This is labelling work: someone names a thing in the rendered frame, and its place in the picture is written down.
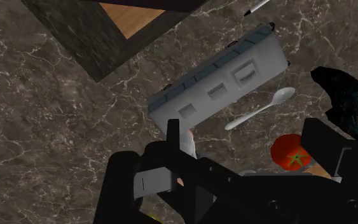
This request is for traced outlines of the tan wooden board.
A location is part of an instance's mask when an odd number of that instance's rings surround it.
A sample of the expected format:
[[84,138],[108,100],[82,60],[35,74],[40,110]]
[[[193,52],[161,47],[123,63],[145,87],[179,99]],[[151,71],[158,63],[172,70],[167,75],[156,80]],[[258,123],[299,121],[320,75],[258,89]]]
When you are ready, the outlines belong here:
[[309,168],[307,168],[304,173],[309,173],[309,174],[312,174],[314,176],[320,176],[320,177],[323,177],[323,178],[327,178],[327,179],[331,179],[331,175],[325,171],[323,169],[322,166],[320,166],[319,164],[315,164],[313,166],[310,166]]

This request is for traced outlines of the white rounded object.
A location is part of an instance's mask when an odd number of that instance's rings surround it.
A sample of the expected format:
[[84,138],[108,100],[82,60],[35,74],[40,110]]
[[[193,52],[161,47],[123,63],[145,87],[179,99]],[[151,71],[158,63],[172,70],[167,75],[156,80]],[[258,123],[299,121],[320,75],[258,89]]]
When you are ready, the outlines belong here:
[[188,130],[180,135],[180,149],[193,158],[197,158],[192,131]]

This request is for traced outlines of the black curved object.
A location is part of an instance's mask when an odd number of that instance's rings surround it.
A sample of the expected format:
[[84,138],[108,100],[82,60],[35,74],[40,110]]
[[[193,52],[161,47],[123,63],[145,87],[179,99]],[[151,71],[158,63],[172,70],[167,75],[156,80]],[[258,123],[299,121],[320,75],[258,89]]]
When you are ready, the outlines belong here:
[[331,100],[327,119],[358,141],[358,80],[345,71],[322,66],[310,75]]

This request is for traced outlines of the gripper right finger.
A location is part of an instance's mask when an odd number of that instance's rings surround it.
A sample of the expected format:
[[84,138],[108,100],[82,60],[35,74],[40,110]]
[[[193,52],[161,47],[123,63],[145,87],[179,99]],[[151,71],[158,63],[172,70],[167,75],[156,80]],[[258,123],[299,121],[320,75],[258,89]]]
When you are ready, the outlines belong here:
[[307,118],[301,146],[339,183],[358,184],[358,141],[343,137],[317,118]]

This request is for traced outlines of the white pen with black tip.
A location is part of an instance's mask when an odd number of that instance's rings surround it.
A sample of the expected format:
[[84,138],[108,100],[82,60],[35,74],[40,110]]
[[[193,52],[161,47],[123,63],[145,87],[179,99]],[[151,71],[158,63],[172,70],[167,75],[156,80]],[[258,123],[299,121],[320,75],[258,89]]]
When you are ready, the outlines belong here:
[[250,15],[251,13],[253,13],[254,11],[256,11],[257,9],[259,9],[260,7],[262,7],[263,5],[265,5],[266,3],[268,3],[270,0],[261,0],[258,4],[254,5],[252,8],[250,8],[249,10],[247,10],[244,14],[244,16]]

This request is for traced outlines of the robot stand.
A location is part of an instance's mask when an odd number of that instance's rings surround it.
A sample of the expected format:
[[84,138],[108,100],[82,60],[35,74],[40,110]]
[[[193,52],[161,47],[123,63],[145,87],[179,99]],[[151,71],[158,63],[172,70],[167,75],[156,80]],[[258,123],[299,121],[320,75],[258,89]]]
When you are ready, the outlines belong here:
[[[99,82],[208,0],[21,0],[76,62]],[[162,10],[126,38],[102,4]]]

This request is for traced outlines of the red tomato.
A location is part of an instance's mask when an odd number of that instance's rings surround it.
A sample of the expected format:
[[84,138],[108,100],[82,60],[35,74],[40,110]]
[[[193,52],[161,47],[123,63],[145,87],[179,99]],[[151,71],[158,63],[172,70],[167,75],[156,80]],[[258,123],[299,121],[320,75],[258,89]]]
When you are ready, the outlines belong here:
[[310,154],[300,145],[299,134],[284,134],[270,148],[272,160],[287,171],[297,171],[308,165]]

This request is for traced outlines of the grey toy bus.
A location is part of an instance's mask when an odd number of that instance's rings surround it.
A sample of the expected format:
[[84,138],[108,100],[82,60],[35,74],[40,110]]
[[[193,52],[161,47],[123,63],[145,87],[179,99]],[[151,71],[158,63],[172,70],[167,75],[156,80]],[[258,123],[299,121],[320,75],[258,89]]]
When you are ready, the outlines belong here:
[[259,24],[148,98],[148,116],[185,132],[284,72],[289,63],[272,28]]

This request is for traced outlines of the white spoon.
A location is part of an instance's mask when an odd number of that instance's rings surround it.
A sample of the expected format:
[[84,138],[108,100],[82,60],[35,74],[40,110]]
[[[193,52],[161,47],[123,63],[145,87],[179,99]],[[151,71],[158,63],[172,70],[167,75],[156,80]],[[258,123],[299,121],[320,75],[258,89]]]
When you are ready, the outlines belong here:
[[244,116],[241,116],[240,118],[235,119],[234,121],[228,123],[227,125],[225,125],[224,129],[225,130],[231,130],[234,129],[236,126],[240,125],[241,123],[245,122],[246,120],[248,120],[249,118],[253,117],[254,115],[258,114],[259,112],[263,111],[264,109],[269,108],[270,106],[274,106],[277,104],[281,104],[283,102],[285,102],[286,100],[288,100],[290,97],[292,97],[295,93],[295,88],[293,87],[285,87],[285,88],[281,88],[279,90],[277,90],[272,98],[272,101],[263,106],[262,108],[259,108],[251,113],[248,113]]

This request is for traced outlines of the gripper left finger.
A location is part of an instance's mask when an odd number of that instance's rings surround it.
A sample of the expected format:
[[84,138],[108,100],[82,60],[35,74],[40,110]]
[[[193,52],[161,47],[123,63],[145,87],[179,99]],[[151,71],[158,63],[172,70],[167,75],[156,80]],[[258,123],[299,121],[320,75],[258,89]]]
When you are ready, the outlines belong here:
[[93,224],[160,224],[140,211],[143,197],[152,194],[185,224],[240,224],[233,191],[240,176],[208,158],[193,158],[179,140],[179,120],[170,119],[166,140],[149,143],[142,155],[111,155]]

